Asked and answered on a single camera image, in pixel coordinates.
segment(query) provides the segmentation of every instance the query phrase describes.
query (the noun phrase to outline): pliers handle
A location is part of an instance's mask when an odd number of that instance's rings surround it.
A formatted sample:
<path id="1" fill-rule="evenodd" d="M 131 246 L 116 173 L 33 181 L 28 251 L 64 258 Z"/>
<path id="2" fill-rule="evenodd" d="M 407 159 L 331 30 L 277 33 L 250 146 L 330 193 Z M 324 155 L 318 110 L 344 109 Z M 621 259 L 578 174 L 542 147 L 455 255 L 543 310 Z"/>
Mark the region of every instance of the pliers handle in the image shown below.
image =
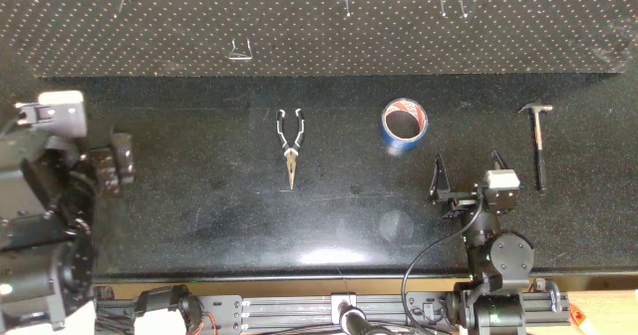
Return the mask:
<path id="1" fill-rule="evenodd" d="M 303 144 L 305 119 L 303 118 L 301 109 L 297 109 L 295 111 L 295 115 L 297 115 L 297 138 L 295 138 L 294 144 L 292 145 L 292 147 L 290 147 L 288 145 L 288 141 L 286 141 L 286 137 L 283 134 L 283 119 L 286 117 L 286 112 L 284 110 L 279 110 L 279 112 L 277 113 L 277 136 L 279 136 L 279 142 L 281 143 L 283 154 L 285 156 L 288 156 L 289 153 L 293 153 L 294 155 L 299 156 L 299 149 L 301 149 L 301 145 Z"/>

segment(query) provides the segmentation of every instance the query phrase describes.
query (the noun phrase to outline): hammer handle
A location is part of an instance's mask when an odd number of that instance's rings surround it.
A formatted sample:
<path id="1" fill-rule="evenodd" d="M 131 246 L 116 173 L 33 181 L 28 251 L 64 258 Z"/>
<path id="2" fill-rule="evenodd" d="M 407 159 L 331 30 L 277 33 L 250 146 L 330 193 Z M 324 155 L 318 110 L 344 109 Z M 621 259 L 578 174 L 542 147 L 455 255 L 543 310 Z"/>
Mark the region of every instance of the hammer handle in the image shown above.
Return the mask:
<path id="1" fill-rule="evenodd" d="M 545 160 L 542 158 L 542 150 L 536 150 L 536 174 L 538 175 L 538 191 L 545 194 L 547 191 L 547 171 Z"/>

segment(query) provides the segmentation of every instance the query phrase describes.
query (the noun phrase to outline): pliers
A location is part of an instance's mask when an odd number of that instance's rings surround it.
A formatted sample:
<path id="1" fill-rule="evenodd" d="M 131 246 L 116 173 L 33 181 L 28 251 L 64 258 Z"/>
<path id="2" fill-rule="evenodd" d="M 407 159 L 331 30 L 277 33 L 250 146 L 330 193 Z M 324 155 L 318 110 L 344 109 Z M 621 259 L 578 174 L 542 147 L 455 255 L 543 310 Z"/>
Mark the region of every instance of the pliers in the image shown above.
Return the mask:
<path id="1" fill-rule="evenodd" d="M 288 146 L 286 137 L 283 134 L 283 119 L 286 117 L 286 112 L 284 110 L 279 110 L 279 112 L 277 112 L 277 135 L 279 136 L 279 142 L 281 143 L 281 147 L 283 148 L 283 155 L 286 157 L 288 181 L 290 182 L 291 190 L 292 186 L 295 183 L 297 156 L 299 156 L 299 149 L 303 144 L 303 135 L 305 132 L 305 120 L 303 118 L 303 114 L 301 113 L 301 109 L 297 109 L 295 111 L 295 115 L 297 115 L 297 138 L 295 138 L 295 143 L 292 145 L 292 147 L 290 147 Z"/>

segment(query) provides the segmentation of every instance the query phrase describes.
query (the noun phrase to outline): hammer head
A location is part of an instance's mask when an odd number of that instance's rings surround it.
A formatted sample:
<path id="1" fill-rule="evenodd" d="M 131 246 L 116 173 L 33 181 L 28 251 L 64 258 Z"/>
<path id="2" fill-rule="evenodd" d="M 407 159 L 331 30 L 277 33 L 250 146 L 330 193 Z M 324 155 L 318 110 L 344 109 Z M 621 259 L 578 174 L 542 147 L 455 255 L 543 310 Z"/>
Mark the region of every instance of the hammer head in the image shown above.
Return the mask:
<path id="1" fill-rule="evenodd" d="M 534 103 L 526 104 L 525 107 L 521 108 L 520 111 L 518 112 L 521 113 L 525 110 L 531 110 L 532 113 L 539 113 L 539 112 L 549 112 L 553 109 L 554 107 L 552 105 L 544 105 L 538 102 L 534 102 Z"/>

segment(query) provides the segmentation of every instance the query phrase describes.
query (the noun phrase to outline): black rubber grip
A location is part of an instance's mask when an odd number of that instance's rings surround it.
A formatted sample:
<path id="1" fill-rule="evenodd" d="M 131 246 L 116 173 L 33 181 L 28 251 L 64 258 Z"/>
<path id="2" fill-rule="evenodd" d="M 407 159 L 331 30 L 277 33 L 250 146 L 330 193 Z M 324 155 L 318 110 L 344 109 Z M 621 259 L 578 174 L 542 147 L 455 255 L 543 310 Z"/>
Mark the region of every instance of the black rubber grip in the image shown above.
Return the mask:
<path id="1" fill-rule="evenodd" d="M 545 194 L 547 191 L 547 171 L 545 160 L 542 158 L 542 150 L 536 150 L 536 174 L 538 175 L 538 191 Z"/>
<path id="2" fill-rule="evenodd" d="M 284 152 L 290 149 L 288 142 L 286 141 L 286 137 L 283 135 L 283 119 L 285 116 L 285 111 L 279 110 L 279 112 L 277 112 L 277 136 L 279 137 L 279 142 L 281 143 L 281 147 Z"/>
<path id="3" fill-rule="evenodd" d="M 295 138 L 295 143 L 292 145 L 292 149 L 299 152 L 301 145 L 303 145 L 303 139 L 306 133 L 306 120 L 303 117 L 303 113 L 301 110 L 295 111 L 297 114 L 297 138 Z"/>

